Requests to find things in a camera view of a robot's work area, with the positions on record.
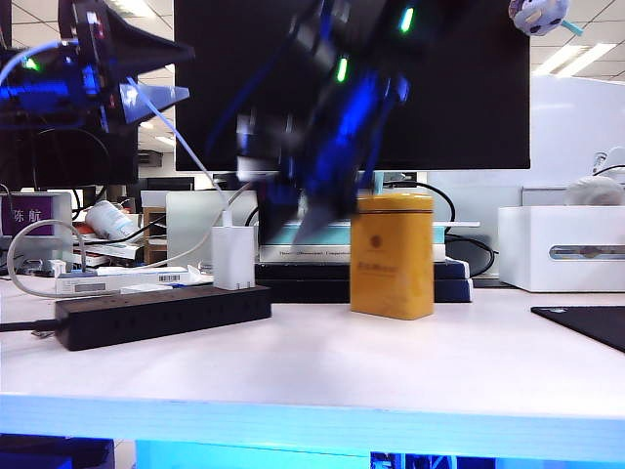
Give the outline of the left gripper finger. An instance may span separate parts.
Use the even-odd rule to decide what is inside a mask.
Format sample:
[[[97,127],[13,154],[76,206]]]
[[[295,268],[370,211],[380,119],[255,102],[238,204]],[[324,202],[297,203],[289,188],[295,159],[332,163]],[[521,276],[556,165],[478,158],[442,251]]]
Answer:
[[[139,83],[119,85],[123,115],[127,124],[138,123],[154,116],[154,112],[141,98],[145,96],[159,111],[189,98],[189,89],[179,86],[152,86]]]
[[[110,7],[106,7],[105,11],[111,46],[109,67],[114,78],[137,76],[195,57],[191,46],[132,26]]]

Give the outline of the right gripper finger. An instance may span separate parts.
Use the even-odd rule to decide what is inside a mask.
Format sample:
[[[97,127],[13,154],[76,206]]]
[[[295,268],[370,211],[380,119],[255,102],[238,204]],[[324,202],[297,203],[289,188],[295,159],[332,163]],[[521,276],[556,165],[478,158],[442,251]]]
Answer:
[[[354,214],[354,190],[314,195],[302,193],[306,202],[304,217],[295,235],[296,240],[308,240],[329,224],[348,219]]]
[[[299,190],[292,185],[262,181],[257,184],[259,240],[269,244],[299,208]]]

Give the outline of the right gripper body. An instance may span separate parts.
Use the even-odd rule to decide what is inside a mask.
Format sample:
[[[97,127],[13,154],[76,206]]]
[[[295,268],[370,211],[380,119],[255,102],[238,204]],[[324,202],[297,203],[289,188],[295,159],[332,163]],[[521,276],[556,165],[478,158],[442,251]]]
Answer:
[[[314,195],[354,190],[357,174],[371,174],[392,110],[408,98],[400,74],[360,72],[322,90],[310,119],[293,129],[276,118],[238,117],[237,176],[257,184],[275,181]]]

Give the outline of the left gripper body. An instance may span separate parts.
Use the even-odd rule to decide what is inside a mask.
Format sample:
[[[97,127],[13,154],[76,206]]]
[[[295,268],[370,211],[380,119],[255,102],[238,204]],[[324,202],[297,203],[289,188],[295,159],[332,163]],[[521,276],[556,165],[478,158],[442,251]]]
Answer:
[[[117,14],[105,1],[60,1],[58,24],[61,38],[77,41],[76,54],[82,83],[94,106],[96,121],[105,132],[122,125],[122,104],[112,21]]]

